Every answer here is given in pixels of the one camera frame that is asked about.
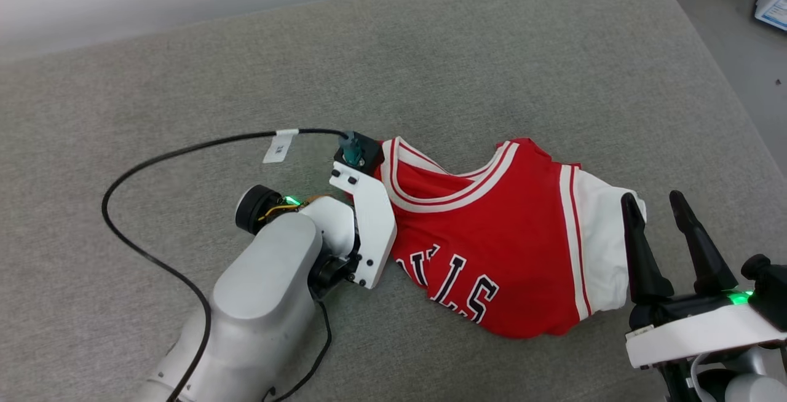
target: green led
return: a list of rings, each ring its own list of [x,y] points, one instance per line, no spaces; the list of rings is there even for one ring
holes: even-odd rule
[[[747,290],[745,292],[735,292],[727,295],[727,298],[732,301],[733,305],[742,305],[748,303],[748,296],[753,295],[754,292]]]

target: t-shirt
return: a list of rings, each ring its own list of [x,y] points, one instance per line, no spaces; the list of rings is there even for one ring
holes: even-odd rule
[[[620,200],[630,190],[526,138],[461,175],[401,138],[382,148],[376,177],[398,229],[390,255],[429,299],[506,337],[565,334],[626,303]]]

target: black cable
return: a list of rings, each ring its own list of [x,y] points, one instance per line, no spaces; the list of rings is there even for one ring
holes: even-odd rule
[[[292,396],[292,394],[295,394],[295,391],[300,390],[301,387],[303,387],[303,385],[306,385],[306,382],[308,382],[309,379],[312,379],[312,376],[315,374],[315,372],[317,372],[317,368],[320,368],[320,364],[323,362],[323,357],[325,357],[325,354],[328,352],[328,348],[331,347],[331,340],[333,339],[333,336],[331,335],[331,323],[328,322],[328,310],[326,310],[323,301],[317,301],[317,303],[320,304],[320,308],[323,310],[323,318],[325,319],[325,331],[328,334],[328,338],[325,340],[325,345],[323,346],[323,349],[320,350],[320,354],[317,355],[317,359],[314,360],[314,365],[312,365],[312,369],[309,370],[309,373],[306,373],[306,376],[304,376],[303,379],[299,380],[299,382],[295,384],[295,386],[293,386],[292,390],[287,391],[281,397],[273,399],[273,402],[279,402],[279,400],[287,399],[287,397],[290,397]],[[265,393],[265,396],[262,398],[262,402],[265,402],[265,397],[267,397],[268,394],[275,396],[276,388],[271,387],[270,390],[268,390],[267,393]]]
[[[347,139],[346,133],[339,131],[339,130],[332,130],[332,128],[299,128],[298,134],[308,134],[308,133],[319,133],[319,134],[334,134],[337,136],[341,136],[342,138]],[[106,223],[107,227],[115,234],[118,239],[128,245],[132,250],[136,251],[136,253],[140,254],[143,258],[149,260],[153,264],[157,265],[158,267],[163,268],[169,274],[175,276],[175,278],[180,279],[181,282],[186,284],[194,294],[197,295],[199,298],[200,303],[202,304],[202,309],[205,311],[205,332],[202,334],[202,342],[200,342],[199,348],[197,349],[197,353],[194,355],[194,359],[191,361],[191,364],[188,368],[186,368],[186,372],[181,377],[180,382],[178,385],[175,386],[175,389],[172,390],[172,394],[169,394],[169,398],[167,402],[175,402],[177,397],[180,394],[180,391],[183,391],[183,387],[186,386],[191,374],[194,373],[194,369],[197,368],[200,359],[202,359],[202,354],[205,352],[205,347],[208,345],[208,338],[210,337],[210,326],[211,326],[211,317],[210,317],[210,304],[208,303],[208,299],[205,298],[205,294],[194,284],[194,282],[189,281],[186,276],[181,274],[179,271],[175,270],[174,268],[166,265],[164,262],[161,262],[155,256],[147,251],[143,250],[140,246],[136,245],[136,243],[132,242],[126,235],[124,235],[120,229],[115,226],[115,223],[112,222],[112,218],[109,217],[109,198],[112,197],[113,192],[127,179],[132,177],[134,173],[139,172],[147,167],[150,167],[154,164],[160,163],[162,161],[166,161],[167,159],[172,159],[177,156],[186,155],[191,152],[196,152],[197,150],[203,150],[204,148],[214,147],[216,145],[222,144],[229,144],[231,142],[237,141],[245,141],[247,139],[256,139],[256,138],[270,138],[270,136],[276,136],[275,131],[268,131],[268,132],[259,132],[259,133],[245,133],[245,134],[238,134],[234,136],[228,136],[227,138],[220,138],[215,139],[213,141],[203,142],[202,144],[195,144],[189,147],[180,148],[180,150],[174,150],[173,152],[165,153],[163,155],[156,156],[155,158],[148,159],[147,161],[137,164],[131,169],[127,170],[127,172],[120,175],[120,178],[116,179],[114,183],[109,186],[109,189],[106,190],[104,194],[104,199],[101,201],[101,215],[104,217],[104,222]]]

